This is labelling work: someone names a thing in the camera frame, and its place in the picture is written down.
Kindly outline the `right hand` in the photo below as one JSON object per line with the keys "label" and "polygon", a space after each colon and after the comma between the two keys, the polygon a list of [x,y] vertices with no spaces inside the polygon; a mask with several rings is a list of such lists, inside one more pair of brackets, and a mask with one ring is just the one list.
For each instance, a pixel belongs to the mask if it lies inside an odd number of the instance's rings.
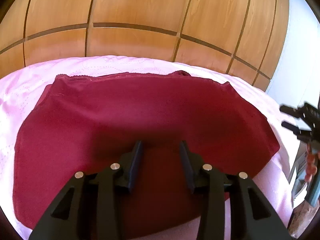
{"label": "right hand", "polygon": [[312,148],[310,144],[306,145],[306,175],[304,180],[306,183],[310,183],[312,177],[317,173],[317,165],[315,165],[316,156],[319,158],[319,152],[317,154],[313,154]]}

